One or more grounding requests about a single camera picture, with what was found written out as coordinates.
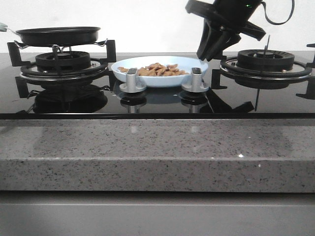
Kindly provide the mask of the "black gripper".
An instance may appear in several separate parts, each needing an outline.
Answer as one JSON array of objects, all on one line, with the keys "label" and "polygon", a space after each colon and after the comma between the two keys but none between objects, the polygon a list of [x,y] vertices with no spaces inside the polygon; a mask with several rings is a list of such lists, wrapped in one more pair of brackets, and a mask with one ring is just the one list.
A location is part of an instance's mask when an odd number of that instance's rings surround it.
[{"label": "black gripper", "polygon": [[[237,33],[246,34],[260,41],[266,32],[249,22],[249,18],[260,4],[260,0],[216,0],[213,4],[189,0],[186,4],[187,13],[205,18],[197,57],[200,60],[211,61],[224,49],[241,40]],[[237,33],[220,31],[212,22]]]}]

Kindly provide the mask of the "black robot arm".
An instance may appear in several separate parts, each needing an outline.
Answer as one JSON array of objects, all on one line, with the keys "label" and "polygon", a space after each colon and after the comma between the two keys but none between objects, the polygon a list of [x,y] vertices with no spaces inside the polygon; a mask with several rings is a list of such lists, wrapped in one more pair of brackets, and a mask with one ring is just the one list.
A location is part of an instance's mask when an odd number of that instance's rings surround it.
[{"label": "black robot arm", "polygon": [[224,49],[237,44],[241,33],[260,41],[266,32],[249,22],[260,3],[260,0],[216,0],[210,4],[189,0],[187,13],[204,18],[197,57],[207,61],[214,59]]}]

